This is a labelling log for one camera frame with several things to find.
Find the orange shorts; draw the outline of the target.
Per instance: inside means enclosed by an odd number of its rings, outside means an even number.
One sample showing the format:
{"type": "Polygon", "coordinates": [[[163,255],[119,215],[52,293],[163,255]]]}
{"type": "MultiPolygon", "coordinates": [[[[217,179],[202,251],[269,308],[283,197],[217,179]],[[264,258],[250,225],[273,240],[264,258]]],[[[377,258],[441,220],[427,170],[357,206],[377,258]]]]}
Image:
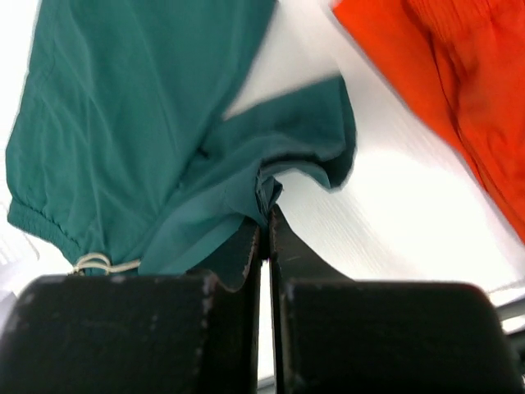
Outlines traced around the orange shorts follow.
{"type": "Polygon", "coordinates": [[[336,19],[524,233],[524,4],[340,1],[336,19]]]}

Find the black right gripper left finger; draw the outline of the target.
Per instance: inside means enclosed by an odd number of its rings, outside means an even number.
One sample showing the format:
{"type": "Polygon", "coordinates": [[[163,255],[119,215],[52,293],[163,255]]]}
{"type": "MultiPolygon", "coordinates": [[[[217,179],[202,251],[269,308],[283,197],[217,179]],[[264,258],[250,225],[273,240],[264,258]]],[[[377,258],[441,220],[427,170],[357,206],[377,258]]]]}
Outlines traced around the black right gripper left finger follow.
{"type": "Polygon", "coordinates": [[[46,276],[1,336],[4,393],[253,393],[260,231],[174,276],[46,276]]]}

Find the teal green shorts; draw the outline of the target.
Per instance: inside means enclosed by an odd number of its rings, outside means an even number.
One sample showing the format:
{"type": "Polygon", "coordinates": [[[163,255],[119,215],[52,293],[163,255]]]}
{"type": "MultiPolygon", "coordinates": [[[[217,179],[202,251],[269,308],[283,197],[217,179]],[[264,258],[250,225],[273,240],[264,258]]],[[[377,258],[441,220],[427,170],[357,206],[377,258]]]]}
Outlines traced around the teal green shorts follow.
{"type": "Polygon", "coordinates": [[[8,222],[76,271],[183,273],[245,219],[268,227],[276,175],[326,189],[354,161],[344,79],[226,117],[273,1],[43,1],[6,149],[8,222]]]}

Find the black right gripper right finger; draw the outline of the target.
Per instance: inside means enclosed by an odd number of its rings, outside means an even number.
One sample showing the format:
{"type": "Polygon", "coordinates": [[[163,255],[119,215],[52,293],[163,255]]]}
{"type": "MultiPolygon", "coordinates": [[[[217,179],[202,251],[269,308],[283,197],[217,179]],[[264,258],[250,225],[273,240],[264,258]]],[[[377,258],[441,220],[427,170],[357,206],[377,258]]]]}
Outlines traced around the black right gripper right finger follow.
{"type": "Polygon", "coordinates": [[[459,282],[355,281],[274,208],[269,227],[279,393],[521,393],[495,308],[459,282]]]}

